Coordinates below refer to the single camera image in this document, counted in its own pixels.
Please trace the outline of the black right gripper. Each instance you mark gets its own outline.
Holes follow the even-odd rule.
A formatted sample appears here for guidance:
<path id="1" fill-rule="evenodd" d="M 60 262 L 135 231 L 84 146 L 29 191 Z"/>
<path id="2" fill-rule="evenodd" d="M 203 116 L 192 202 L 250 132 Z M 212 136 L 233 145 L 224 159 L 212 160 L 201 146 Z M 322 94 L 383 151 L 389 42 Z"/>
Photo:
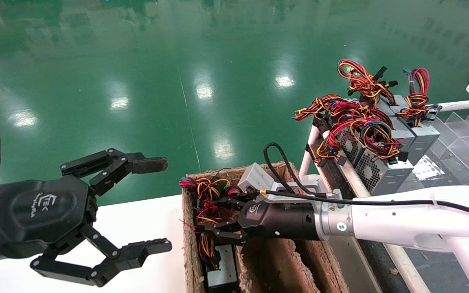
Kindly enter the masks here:
<path id="1" fill-rule="evenodd" d="M 229 245 L 246 245 L 246 234 L 301 241 L 320 240 L 313 204 L 256 202 L 259 195 L 235 194 L 212 201 L 218 207 L 240 211 L 238 219 L 218 224 L 199 223 L 197 231 L 205 233 L 213 241 Z"/>

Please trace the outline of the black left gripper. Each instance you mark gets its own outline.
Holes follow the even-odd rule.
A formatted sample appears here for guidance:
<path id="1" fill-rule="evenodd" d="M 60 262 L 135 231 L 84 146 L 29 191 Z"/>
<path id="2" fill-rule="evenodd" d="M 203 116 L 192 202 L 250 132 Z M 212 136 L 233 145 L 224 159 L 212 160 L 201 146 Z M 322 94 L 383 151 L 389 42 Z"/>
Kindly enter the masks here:
<path id="1" fill-rule="evenodd" d="M 62 163 L 63 177 L 0 185 L 0 260 L 30 258 L 31 269 L 45 278 L 103 287 L 120 272 L 141 268 L 148 256 L 170 252 L 167 238 L 129 243 L 117 248 L 91 224 L 101 196 L 128 174 L 165 171 L 165 157 L 145 157 L 111 148 Z M 94 174 L 89 186 L 79 180 Z M 94 267 L 57 261 L 82 241 L 104 260 Z"/>

